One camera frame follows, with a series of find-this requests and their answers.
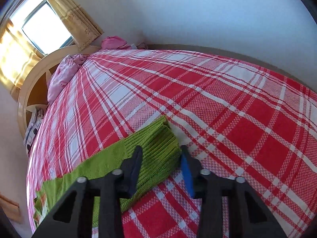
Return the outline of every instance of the green garment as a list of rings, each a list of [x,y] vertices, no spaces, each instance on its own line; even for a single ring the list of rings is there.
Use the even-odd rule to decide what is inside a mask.
[[[36,226],[39,225],[39,218],[44,217],[43,206],[49,212],[77,177],[95,179],[120,168],[122,161],[132,156],[137,145],[143,149],[137,192],[131,199],[120,199],[122,212],[129,209],[145,192],[164,181],[179,165],[178,141],[170,130],[166,117],[162,116],[147,127],[98,152],[62,178],[45,181],[41,190],[36,191],[37,198],[34,200]],[[98,226],[99,204],[100,198],[95,197],[93,227]]]

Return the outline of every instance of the yellow curtain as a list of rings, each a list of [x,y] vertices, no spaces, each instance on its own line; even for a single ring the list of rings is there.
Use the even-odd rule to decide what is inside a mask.
[[[0,27],[0,82],[18,100],[30,70],[44,56],[8,20]]]
[[[72,35],[79,50],[83,50],[104,33],[85,10],[73,0],[47,1]]]

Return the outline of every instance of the silver bolt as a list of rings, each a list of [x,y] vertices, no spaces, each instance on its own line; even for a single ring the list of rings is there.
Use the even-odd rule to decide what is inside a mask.
[[[78,177],[78,178],[76,179],[76,182],[79,182],[79,183],[83,183],[83,182],[85,182],[85,181],[87,181],[87,178],[84,177],[84,176],[80,176],[80,177]]]
[[[114,176],[119,176],[120,174],[123,173],[121,169],[115,169],[111,172]]]
[[[238,182],[238,183],[245,183],[245,178],[242,177],[242,176],[238,176],[238,177],[236,177],[236,182]]]
[[[208,169],[201,169],[200,174],[203,176],[208,176],[210,175],[210,171]]]

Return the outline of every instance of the bed sheet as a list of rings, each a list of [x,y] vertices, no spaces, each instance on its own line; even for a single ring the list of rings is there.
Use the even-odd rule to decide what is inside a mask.
[[[205,168],[221,177],[244,176],[288,237],[298,237],[316,212],[316,99],[285,76],[235,59],[188,51],[96,52],[48,108],[34,141],[27,174],[32,230],[35,190],[43,181],[71,172],[164,114]],[[125,236],[196,237],[200,203],[189,198],[178,169],[123,213]]]

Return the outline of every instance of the pink pillow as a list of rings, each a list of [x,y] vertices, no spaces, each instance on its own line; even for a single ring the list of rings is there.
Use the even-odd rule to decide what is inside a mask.
[[[85,62],[87,55],[67,55],[52,75],[47,101],[52,104],[66,85],[71,81],[81,65]]]
[[[127,42],[118,37],[118,36],[113,36],[113,37],[107,37],[101,42],[101,49],[102,50],[128,50],[132,49],[130,45],[127,44]]]

